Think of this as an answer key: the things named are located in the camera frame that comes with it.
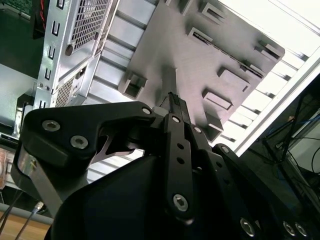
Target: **black cable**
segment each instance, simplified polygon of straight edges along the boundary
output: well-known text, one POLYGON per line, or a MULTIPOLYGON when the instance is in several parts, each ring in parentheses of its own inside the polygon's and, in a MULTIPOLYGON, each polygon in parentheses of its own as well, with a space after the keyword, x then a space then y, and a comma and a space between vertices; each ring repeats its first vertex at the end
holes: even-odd
POLYGON ((299 113, 300 113, 300 108, 301 108, 303 100, 304 100, 304 95, 302 95, 300 97, 299 102, 298 102, 298 106, 296 107, 296 110, 295 110, 295 113, 294 113, 294 119, 293 119, 291 128, 290 128, 289 133, 288 133, 288 135, 286 137, 286 140, 284 142, 284 150, 283 150, 282 157, 281 157, 281 160, 280 160, 281 162, 283 162, 286 159, 286 155, 287 155, 287 152, 288 152, 288 149, 289 149, 289 145, 290 145, 290 140, 291 140, 292 135, 294 134, 295 126, 296 126, 296 123, 298 121, 298 116, 299 116, 299 113))
POLYGON ((315 172, 315 169, 314 169, 314 161, 315 161, 315 156, 317 154, 317 152, 320 150, 320 147, 314 152, 313 156, 312 156, 312 160, 311 160, 311 169, 312 169, 312 172, 314 172, 315 174, 318 174, 318 172, 315 172))
POLYGON ((315 137, 292 137, 291 139, 292 140, 295 140, 295 139, 312 139, 312 140, 320 141, 320 138, 315 138, 315 137))
POLYGON ((296 164, 296 166, 298 167, 298 169, 299 169, 299 172, 301 173, 301 175, 302 175, 302 172, 300 171, 300 166, 299 166, 299 164, 298 164, 298 162, 297 162, 297 160, 295 159, 295 157, 292 155, 292 153, 288 150, 288 153, 291 155, 291 157, 292 157, 292 159, 294 160, 294 162, 295 162, 295 164, 296 164))
POLYGON ((31 218, 35 215, 35 212, 31 212, 30 216, 28 217, 28 219, 26 220, 26 222, 24 223, 23 227, 21 228, 21 230, 19 231, 18 235, 16 236, 15 240, 18 240, 21 236, 21 234, 23 233, 23 231, 26 229, 28 223, 30 222, 31 218))
POLYGON ((18 199, 20 198, 20 196, 22 195, 22 191, 19 192, 19 194, 17 195, 19 190, 16 190, 15 194, 14 194, 14 199, 13 199, 13 202, 11 203, 11 205, 7 208, 7 210, 3 213, 3 215, 1 216, 0 218, 0 222, 3 220, 1 226, 0 226, 0 235, 2 234, 4 228, 5 228, 5 225, 6 225, 6 222, 8 220, 8 217, 10 215, 10 212, 12 210, 12 208, 14 207, 14 205, 16 204, 16 202, 18 201, 18 199))
POLYGON ((19 231, 18 235, 15 237, 14 240, 18 240, 21 236, 21 234, 24 232, 24 230, 26 229, 28 223, 30 222, 31 218, 37 214, 40 209, 44 206, 44 203, 43 202, 38 202, 35 206, 34 206, 34 209, 32 210, 30 216, 28 217, 28 219, 26 220, 26 222, 24 223, 23 227, 21 228, 21 230, 19 231))

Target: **cable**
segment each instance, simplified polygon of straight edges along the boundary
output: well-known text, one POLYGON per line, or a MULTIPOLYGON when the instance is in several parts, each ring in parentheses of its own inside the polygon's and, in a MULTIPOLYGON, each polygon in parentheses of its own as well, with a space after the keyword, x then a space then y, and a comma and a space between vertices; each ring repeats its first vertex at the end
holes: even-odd
POLYGON ((312 140, 320 141, 320 138, 314 138, 314 137, 292 137, 291 139, 292 140, 295 140, 295 139, 312 139, 312 140))
POLYGON ((18 240, 21 236, 21 234, 23 233, 23 231, 26 229, 28 223, 30 222, 31 218, 37 214, 37 212, 39 212, 39 210, 44 206, 43 202, 38 202, 35 206, 34 209, 32 210, 30 216, 28 217, 28 219, 26 220, 25 224, 23 225, 23 227, 21 228, 21 230, 19 231, 18 235, 15 237, 14 240, 18 240))
POLYGON ((45 16, 44 16, 44 9, 45 9, 45 4, 44 4, 44 0, 40 0, 40 6, 41 6, 41 9, 40 9, 40 17, 41 17, 41 20, 42 20, 42 26, 43 26, 43 29, 46 30, 46 20, 45 20, 45 16))
POLYGON ((294 113, 294 119, 293 119, 293 122, 291 124, 291 127, 290 127, 290 130, 288 132, 288 135, 284 141, 284 149, 283 149, 283 152, 282 152, 282 157, 280 159, 281 162, 283 162, 285 159, 286 159, 286 155, 287 155, 287 151, 289 149, 289 144, 290 144, 290 140, 291 140, 291 137, 292 135, 294 134, 294 130, 295 130, 295 126, 296 126, 296 123, 297 123, 297 120, 298 120, 298 116, 299 116, 299 113, 300 113, 300 108, 301 108, 301 105, 302 105, 302 102, 304 100, 304 95, 302 95, 299 99, 299 102, 298 102, 298 106, 296 107, 296 110, 295 110, 295 113, 294 113))
MULTIPOLYGON (((285 127, 285 126, 287 126, 287 125, 290 125, 290 124, 293 122, 293 120, 294 120, 294 119, 291 119, 291 120, 287 121, 286 123, 280 125, 280 126, 277 127, 277 128, 272 128, 272 129, 268 132, 267 136, 275 133, 276 131, 280 130, 281 128, 283 128, 283 127, 285 127)), ((314 118, 312 118, 312 119, 309 119, 309 120, 306 120, 306 121, 300 121, 300 122, 297 122, 296 124, 305 124, 305 123, 314 122, 314 121, 317 121, 317 120, 320 120, 320 116, 316 116, 316 117, 314 117, 314 118)))
POLYGON ((320 147, 314 152, 314 154, 312 156, 312 160, 311 160, 311 169, 312 169, 312 172, 314 172, 315 174, 317 174, 317 173, 315 172, 315 169, 314 169, 314 161, 315 161, 315 156, 319 150, 320 150, 320 147))
POLYGON ((14 197, 13 197, 13 202, 11 203, 11 205, 6 209, 6 211, 3 213, 3 215, 0 217, 0 222, 2 222, 1 226, 0 226, 0 235, 2 234, 4 228, 5 228, 5 225, 6 225, 6 222, 8 220, 8 217, 9 217, 9 214, 12 210, 12 208, 14 207, 14 205, 16 204, 17 200, 20 198, 20 196, 22 195, 22 191, 20 191, 20 193, 17 195, 19 190, 16 190, 15 194, 14 194, 14 197))

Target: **metal plate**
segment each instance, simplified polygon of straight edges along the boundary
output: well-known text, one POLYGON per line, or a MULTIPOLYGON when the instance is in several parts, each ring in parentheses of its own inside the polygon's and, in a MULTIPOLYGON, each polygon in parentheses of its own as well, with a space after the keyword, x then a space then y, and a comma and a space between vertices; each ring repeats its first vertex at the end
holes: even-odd
MULTIPOLYGON (((224 124, 262 81, 252 77, 251 72, 243 71, 239 62, 246 60, 266 75, 277 62, 271 61, 256 48, 261 42, 278 49, 281 47, 216 1, 211 3, 225 15, 221 24, 200 13, 200 0, 190 1, 185 16, 181 14, 185 11, 181 11, 183 3, 178 3, 177 0, 171 1, 168 7, 163 1, 159 2, 127 67, 148 79, 137 100, 149 106, 155 106, 162 100, 159 92, 164 81, 163 69, 169 66, 177 69, 177 90, 187 102, 191 121, 206 128, 205 112, 208 112, 224 124), (192 28, 204 33, 216 47, 188 36, 192 28), (234 79, 230 76, 224 79, 226 72, 234 79), (205 90, 216 95, 216 99, 228 102, 230 107, 204 100, 205 90)), ((260 108, 253 106, 250 109, 261 111, 260 108)))

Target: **ventilation grille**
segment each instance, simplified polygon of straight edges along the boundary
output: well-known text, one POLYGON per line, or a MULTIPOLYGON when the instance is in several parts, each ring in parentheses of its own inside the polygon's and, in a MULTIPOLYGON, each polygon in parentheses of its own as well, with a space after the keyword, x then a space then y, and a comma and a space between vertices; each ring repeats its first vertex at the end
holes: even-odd
POLYGON ((95 38, 104 19, 108 0, 81 0, 72 32, 74 49, 95 38))
POLYGON ((74 77, 67 81, 58 91, 58 97, 56 98, 56 108, 64 107, 68 103, 71 87, 74 82, 74 77))

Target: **screw head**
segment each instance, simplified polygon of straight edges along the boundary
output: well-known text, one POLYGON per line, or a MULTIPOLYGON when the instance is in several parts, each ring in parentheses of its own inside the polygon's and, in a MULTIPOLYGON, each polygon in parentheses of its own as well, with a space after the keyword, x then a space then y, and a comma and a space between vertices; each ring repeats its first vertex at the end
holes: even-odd
POLYGON ((143 107, 143 108, 142 108, 142 111, 143 111, 145 114, 151 114, 151 111, 150 111, 148 108, 146 108, 146 107, 143 107))
POLYGON ((177 118, 176 116, 172 116, 173 121, 175 121, 176 123, 180 123, 180 119, 177 118))
POLYGON ((60 129, 60 124, 54 120, 45 120, 42 123, 42 127, 46 131, 55 132, 60 129))
POLYGON ((296 235, 295 230, 286 221, 283 221, 283 227, 287 231, 287 233, 290 234, 291 236, 296 235))
POLYGON ((181 212, 185 212, 188 210, 187 199, 180 194, 176 194, 173 196, 173 203, 175 207, 181 212))
POLYGON ((73 51, 74 51, 74 47, 71 44, 69 44, 65 49, 65 55, 69 57, 71 56, 73 51))
POLYGON ((255 229, 254 227, 248 222, 248 220, 241 218, 240 219, 240 225, 242 229, 245 231, 246 234, 248 234, 250 237, 255 236, 255 229))
POLYGON ((70 139, 72 147, 76 149, 85 149, 88 146, 88 140, 84 136, 75 135, 70 139))
POLYGON ((194 126, 194 127, 193 127, 193 129, 194 129, 198 134, 200 134, 200 133, 201 133, 201 129, 200 129, 200 128, 198 128, 197 126, 194 126))
POLYGON ((226 148, 225 146, 222 146, 221 149, 222 149, 222 151, 224 151, 226 154, 229 153, 229 149, 226 148))
POLYGON ((299 223, 295 223, 295 227, 296 229, 298 229, 299 233, 301 233, 302 236, 307 237, 307 231, 299 224, 299 223))

